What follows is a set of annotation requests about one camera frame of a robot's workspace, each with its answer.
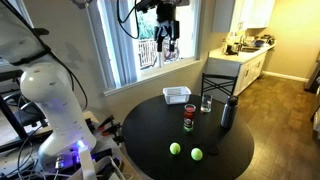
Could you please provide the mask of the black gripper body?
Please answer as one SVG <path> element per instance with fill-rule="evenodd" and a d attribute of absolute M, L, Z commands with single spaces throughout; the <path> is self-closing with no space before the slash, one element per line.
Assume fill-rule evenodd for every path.
<path fill-rule="evenodd" d="M 179 22 L 176 20 L 176 5 L 172 1 L 159 0 L 156 8 L 158 25 L 155 27 L 154 39 L 162 41 L 168 36 L 172 41 L 179 38 Z"/>

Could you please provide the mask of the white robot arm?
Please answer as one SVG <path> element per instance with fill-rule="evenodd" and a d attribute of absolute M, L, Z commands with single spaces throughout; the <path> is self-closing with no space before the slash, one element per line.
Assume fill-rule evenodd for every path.
<path fill-rule="evenodd" d="M 97 139 L 84 120 L 66 68 L 8 0 L 1 0 L 0 57 L 23 71 L 22 94 L 52 128 L 38 150 L 43 168 L 52 168 L 60 156 L 71 159 L 81 146 L 95 148 Z"/>

